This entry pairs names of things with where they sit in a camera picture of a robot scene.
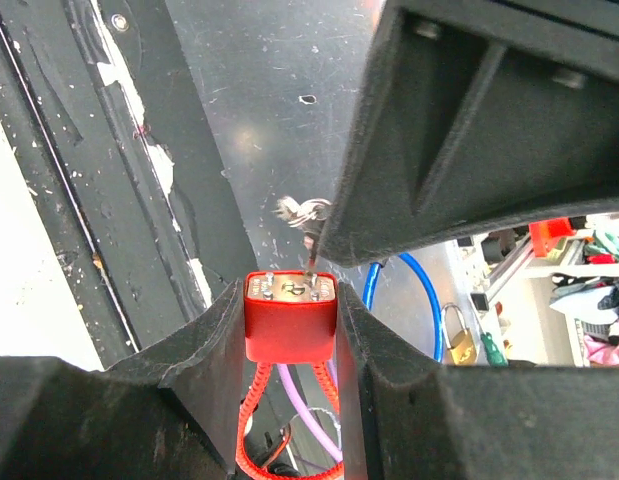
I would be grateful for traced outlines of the red plastic seal tag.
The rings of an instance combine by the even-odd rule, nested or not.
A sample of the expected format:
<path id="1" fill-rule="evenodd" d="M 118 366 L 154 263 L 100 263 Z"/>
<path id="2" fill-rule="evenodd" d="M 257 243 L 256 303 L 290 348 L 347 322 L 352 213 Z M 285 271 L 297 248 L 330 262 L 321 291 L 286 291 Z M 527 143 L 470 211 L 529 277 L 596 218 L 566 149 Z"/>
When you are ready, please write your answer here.
<path id="1" fill-rule="evenodd" d="M 338 388 L 327 367 L 335 343 L 337 293 L 337 281 L 329 273 L 309 279 L 301 271 L 263 271 L 246 277 L 246 356 L 256 371 L 239 410 L 236 463 L 252 479 L 278 477 L 256 465 L 245 447 L 248 420 L 275 365 L 310 365 L 335 412 L 340 412 Z"/>

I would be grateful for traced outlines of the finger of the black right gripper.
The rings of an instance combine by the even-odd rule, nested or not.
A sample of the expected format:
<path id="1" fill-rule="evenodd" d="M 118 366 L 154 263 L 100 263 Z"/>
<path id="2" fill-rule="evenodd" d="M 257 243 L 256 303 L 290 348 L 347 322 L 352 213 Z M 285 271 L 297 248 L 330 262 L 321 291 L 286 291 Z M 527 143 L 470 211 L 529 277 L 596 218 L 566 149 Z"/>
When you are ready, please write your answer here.
<path id="1" fill-rule="evenodd" d="M 321 255 L 619 211 L 619 1 L 389 1 Z"/>

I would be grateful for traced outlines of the silver key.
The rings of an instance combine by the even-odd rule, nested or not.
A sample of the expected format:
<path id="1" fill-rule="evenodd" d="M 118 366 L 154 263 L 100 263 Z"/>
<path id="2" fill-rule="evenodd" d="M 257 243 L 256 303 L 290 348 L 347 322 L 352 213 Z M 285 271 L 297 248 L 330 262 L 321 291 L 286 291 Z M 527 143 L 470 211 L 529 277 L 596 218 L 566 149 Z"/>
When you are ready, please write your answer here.
<path id="1" fill-rule="evenodd" d="M 298 203 L 291 196 L 283 196 L 276 202 L 273 213 L 290 227 L 303 232 L 303 242 L 308 250 L 304 281 L 314 286 L 317 281 L 316 263 L 319 240 L 324 224 L 332 210 L 332 204 L 324 198 L 313 198 Z"/>

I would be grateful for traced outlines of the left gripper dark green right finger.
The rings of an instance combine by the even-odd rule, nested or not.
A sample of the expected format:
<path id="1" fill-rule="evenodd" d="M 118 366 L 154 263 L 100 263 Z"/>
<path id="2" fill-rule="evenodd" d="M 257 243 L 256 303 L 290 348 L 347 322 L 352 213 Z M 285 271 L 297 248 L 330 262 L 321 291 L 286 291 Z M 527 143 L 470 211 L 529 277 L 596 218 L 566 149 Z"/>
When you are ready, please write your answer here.
<path id="1" fill-rule="evenodd" d="M 338 291 L 348 479 L 619 479 L 619 368 L 451 366 Z"/>

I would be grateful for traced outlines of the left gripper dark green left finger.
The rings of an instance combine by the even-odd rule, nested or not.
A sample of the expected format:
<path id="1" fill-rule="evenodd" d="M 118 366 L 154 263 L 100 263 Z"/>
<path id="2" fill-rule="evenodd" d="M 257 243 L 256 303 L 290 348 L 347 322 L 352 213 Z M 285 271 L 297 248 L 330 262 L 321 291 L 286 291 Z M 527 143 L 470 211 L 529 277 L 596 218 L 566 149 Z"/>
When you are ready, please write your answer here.
<path id="1" fill-rule="evenodd" d="M 227 479 L 245 356 L 243 285 L 109 369 L 0 357 L 0 479 Z"/>

